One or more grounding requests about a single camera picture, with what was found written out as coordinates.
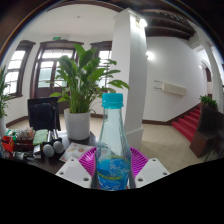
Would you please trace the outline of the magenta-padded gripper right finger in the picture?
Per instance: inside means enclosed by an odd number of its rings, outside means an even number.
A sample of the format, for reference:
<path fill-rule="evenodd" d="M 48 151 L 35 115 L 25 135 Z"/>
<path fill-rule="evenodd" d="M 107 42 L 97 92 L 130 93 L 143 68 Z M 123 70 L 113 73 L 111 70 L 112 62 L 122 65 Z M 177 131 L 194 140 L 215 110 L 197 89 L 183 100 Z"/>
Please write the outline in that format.
<path fill-rule="evenodd" d="M 143 187 L 169 175 L 169 171 L 157 158 L 149 159 L 135 148 L 130 150 L 132 153 L 130 189 Z"/>

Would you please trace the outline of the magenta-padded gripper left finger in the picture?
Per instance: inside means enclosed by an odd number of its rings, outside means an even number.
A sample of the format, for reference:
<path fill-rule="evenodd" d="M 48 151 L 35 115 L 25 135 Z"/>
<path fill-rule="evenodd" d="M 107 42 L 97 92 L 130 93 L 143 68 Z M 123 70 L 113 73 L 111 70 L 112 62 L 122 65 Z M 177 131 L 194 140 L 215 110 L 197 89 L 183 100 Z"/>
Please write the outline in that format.
<path fill-rule="evenodd" d="M 58 170 L 56 176 L 70 181 L 83 188 L 97 187 L 95 148 L 84 152 L 79 158 L 70 157 Z"/>

